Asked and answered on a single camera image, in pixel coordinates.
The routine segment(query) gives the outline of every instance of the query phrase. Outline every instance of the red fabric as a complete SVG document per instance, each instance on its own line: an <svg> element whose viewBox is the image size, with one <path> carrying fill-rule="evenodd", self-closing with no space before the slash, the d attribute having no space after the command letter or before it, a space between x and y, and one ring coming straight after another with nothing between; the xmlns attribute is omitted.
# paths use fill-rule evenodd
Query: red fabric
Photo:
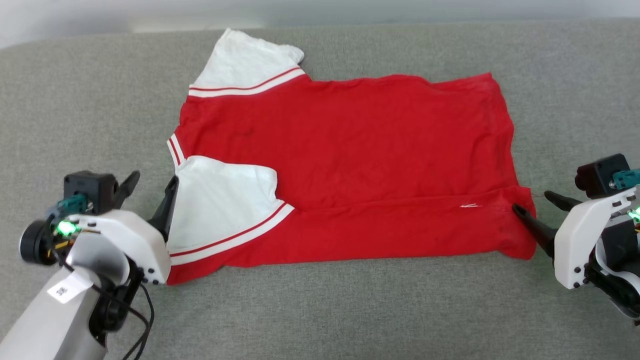
<svg viewBox="0 0 640 360"><path fill-rule="evenodd" d="M440 84L300 76L255 95L188 97L175 134L185 158L273 168L276 196L296 208L233 254L175 266L180 282L222 265L535 251L511 212L535 209L490 74Z"/></svg>

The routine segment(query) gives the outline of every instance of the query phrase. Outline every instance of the green led light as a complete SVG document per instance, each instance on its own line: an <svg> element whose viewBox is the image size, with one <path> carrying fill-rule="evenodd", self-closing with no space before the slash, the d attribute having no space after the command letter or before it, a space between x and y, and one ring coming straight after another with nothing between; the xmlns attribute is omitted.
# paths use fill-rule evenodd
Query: green led light
<svg viewBox="0 0 640 360"><path fill-rule="evenodd" d="M77 227L68 221L61 221L60 224L58 224L57 229L58 233L64 236L69 236L77 231Z"/></svg>
<svg viewBox="0 0 640 360"><path fill-rule="evenodd" d="M634 218L637 222L640 222L640 208L637 208L635 211L631 211L629 216Z"/></svg>

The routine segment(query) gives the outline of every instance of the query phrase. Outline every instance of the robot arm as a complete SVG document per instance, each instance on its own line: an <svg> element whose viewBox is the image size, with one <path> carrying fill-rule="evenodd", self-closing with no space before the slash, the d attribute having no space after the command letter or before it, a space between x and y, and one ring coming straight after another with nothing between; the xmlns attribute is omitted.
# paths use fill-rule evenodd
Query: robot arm
<svg viewBox="0 0 640 360"><path fill-rule="evenodd" d="M108 333L120 330L130 312L145 322L145 333L129 351L140 345L139 358L153 319L131 309L131 302L142 287L150 303L142 283L163 284L168 277L165 243L177 189L174 178L146 221L120 209L139 178L134 172L118 184L111 174L88 171L65 177L64 199L47 220L29 225L20 241L25 261L59 263L61 269L0 343L0 360L104 359Z"/></svg>
<svg viewBox="0 0 640 360"><path fill-rule="evenodd" d="M629 209L636 200L633 186L640 183L636 172L617 154L578 169L576 185L591 200L545 192L551 203L569 211L559 229L536 220L517 204L513 211L553 259L556 279L564 287L593 283L640 325L640 215Z"/></svg>

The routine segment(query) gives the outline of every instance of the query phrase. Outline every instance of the white label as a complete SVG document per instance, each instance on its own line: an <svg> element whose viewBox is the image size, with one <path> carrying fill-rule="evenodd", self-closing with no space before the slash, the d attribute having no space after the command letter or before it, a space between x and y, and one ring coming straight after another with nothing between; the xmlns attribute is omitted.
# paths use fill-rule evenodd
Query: white label
<svg viewBox="0 0 640 360"><path fill-rule="evenodd" d="M66 304L78 294L90 288L91 285L93 285L91 281L76 272L72 272L66 279L47 290L47 293L62 304Z"/></svg>

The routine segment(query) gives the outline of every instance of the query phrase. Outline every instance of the white wall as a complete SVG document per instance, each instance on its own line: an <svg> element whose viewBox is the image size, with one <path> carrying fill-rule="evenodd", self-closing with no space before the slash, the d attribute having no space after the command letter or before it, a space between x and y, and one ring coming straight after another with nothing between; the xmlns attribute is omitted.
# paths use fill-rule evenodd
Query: white wall
<svg viewBox="0 0 640 360"><path fill-rule="evenodd" d="M640 17L640 0L0 0L0 47L106 32Z"/></svg>

